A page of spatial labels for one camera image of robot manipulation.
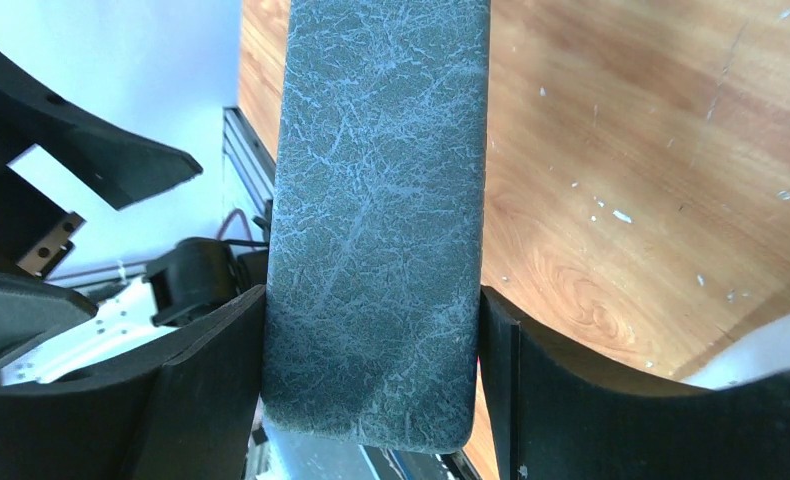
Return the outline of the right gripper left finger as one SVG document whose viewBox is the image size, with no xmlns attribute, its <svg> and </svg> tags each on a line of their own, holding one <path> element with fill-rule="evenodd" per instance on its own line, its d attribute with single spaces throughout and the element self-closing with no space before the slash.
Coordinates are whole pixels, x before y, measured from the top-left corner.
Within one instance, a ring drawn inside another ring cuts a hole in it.
<svg viewBox="0 0 790 480">
<path fill-rule="evenodd" d="M 49 384 L 0 387 L 0 479 L 239 479 L 265 290 Z"/>
</svg>

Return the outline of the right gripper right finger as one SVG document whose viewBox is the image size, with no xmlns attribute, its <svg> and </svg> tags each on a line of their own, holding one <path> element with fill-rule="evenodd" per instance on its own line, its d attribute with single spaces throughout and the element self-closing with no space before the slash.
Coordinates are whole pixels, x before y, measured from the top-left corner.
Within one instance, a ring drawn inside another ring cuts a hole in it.
<svg viewBox="0 0 790 480">
<path fill-rule="evenodd" d="M 487 286 L 479 360 L 504 479 L 790 479 L 790 371 L 723 390 L 668 380 Z"/>
</svg>

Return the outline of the grey glasses case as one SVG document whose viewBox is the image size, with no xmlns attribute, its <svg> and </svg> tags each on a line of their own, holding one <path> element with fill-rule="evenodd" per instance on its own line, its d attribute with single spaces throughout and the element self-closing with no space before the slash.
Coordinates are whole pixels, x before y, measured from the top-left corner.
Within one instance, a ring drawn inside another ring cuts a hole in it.
<svg viewBox="0 0 790 480">
<path fill-rule="evenodd" d="M 279 428 L 449 453 L 473 425 L 490 5 L 291 5 L 262 398 Z"/>
</svg>

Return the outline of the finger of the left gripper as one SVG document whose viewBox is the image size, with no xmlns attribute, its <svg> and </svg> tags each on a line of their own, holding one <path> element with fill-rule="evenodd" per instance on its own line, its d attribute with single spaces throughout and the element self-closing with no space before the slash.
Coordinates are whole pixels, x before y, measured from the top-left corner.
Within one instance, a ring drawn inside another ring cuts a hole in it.
<svg viewBox="0 0 790 480">
<path fill-rule="evenodd" d="M 0 370 L 97 311 L 74 290 L 0 272 Z"/>
<path fill-rule="evenodd" d="M 67 101 L 0 52 L 0 173 L 38 145 L 116 210 L 202 173 L 188 153 Z"/>
</svg>

